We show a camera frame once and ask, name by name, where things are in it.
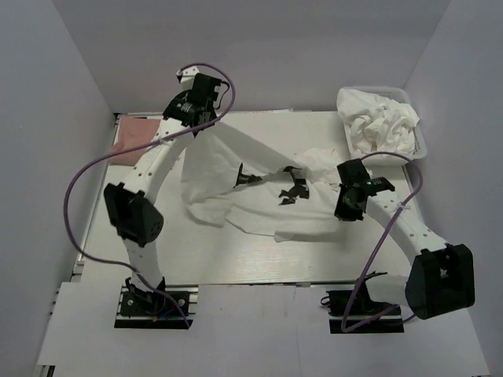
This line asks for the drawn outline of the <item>white t shirt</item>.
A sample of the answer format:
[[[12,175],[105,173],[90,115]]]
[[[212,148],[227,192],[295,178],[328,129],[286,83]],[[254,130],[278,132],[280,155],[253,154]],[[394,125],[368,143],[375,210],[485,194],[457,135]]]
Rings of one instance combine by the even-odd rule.
[[[335,216],[340,193],[333,148],[287,156],[218,123],[185,150],[182,201],[191,218],[277,242],[328,242],[347,227]]]

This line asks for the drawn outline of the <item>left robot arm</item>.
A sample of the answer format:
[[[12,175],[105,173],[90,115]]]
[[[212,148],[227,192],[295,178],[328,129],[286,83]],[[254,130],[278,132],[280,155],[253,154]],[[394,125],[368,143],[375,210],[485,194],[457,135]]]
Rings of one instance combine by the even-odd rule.
[[[163,112],[154,141],[177,132],[208,123],[216,118],[214,103],[221,86],[230,84],[200,73],[193,68],[179,79],[183,91]],[[190,131],[174,140],[162,141],[146,149],[134,169],[119,184],[108,184],[104,190],[109,220],[127,249],[134,272],[127,288],[148,313],[158,313],[166,304],[165,281],[160,272],[156,238],[164,219],[155,202],[160,186],[178,157],[193,141]]]

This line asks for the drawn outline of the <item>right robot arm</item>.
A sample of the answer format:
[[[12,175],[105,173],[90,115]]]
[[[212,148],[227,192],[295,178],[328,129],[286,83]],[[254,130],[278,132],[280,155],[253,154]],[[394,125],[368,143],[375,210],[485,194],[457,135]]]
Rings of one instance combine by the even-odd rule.
[[[392,238],[410,263],[408,276],[384,274],[369,278],[363,273],[350,298],[364,313],[373,313],[383,303],[407,306],[427,320],[468,308],[475,303],[472,252],[453,245],[430,230],[399,199],[395,187],[384,177],[369,175],[361,159],[337,167],[340,195],[335,216],[341,221],[371,217],[384,228],[375,250]]]

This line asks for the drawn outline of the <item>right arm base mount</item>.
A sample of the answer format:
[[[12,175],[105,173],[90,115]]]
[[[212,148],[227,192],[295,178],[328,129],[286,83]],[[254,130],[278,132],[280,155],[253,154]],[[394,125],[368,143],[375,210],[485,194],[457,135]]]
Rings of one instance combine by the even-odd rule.
[[[321,306],[325,307],[329,312],[330,333],[333,335],[343,335],[342,319],[350,296],[351,290],[327,291],[326,295],[320,300]],[[348,327],[390,308],[392,308],[392,311],[385,316],[353,330],[351,334],[394,334],[404,332],[402,311],[399,307],[385,302],[373,302],[367,293],[360,291],[350,309],[347,319]]]

